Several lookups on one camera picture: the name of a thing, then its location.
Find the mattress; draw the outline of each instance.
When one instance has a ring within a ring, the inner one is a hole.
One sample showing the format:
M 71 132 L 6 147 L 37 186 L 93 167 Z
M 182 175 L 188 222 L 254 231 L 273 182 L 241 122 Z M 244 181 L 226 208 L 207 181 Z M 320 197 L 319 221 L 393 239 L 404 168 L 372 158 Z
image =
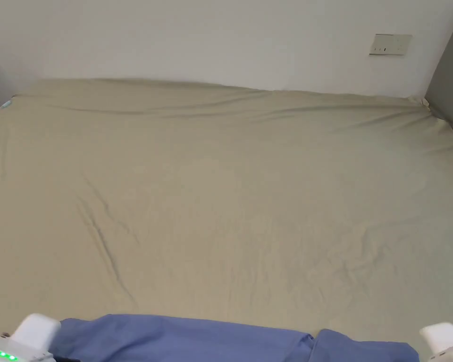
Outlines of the mattress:
M 0 332 L 160 314 L 453 322 L 453 132 L 407 99 L 48 80 L 0 109 Z

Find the white wall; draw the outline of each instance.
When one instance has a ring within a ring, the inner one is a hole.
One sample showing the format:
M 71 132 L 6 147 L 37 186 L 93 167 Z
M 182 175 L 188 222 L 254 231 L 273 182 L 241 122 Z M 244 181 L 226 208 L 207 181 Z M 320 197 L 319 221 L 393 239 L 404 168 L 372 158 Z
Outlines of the white wall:
M 0 68 L 37 77 L 141 77 L 265 89 L 424 95 L 453 0 L 0 0 Z M 403 58 L 375 33 L 412 34 Z

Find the blue cloth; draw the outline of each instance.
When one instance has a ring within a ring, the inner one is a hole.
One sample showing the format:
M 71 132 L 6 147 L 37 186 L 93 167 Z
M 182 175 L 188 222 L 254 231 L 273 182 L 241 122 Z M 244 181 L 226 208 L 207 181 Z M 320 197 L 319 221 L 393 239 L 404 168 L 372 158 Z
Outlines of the blue cloth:
M 408 344 L 150 315 L 67 319 L 50 351 L 82 362 L 418 362 Z

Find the wall plate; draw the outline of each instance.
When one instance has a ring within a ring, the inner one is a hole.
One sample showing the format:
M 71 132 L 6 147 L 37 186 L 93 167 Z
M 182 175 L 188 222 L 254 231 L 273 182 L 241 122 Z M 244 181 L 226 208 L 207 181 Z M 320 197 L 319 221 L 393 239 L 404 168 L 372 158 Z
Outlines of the wall plate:
M 369 55 L 404 56 L 411 39 L 408 34 L 376 34 Z

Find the white device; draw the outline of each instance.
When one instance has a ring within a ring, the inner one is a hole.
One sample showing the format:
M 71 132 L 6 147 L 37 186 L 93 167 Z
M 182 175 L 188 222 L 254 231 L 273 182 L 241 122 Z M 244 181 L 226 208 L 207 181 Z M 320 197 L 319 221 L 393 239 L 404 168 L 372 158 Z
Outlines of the white device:
M 0 362 L 55 362 L 48 349 L 60 322 L 31 314 L 10 337 L 0 336 Z
M 419 332 L 433 352 L 428 362 L 453 362 L 453 325 L 451 323 L 433 324 Z

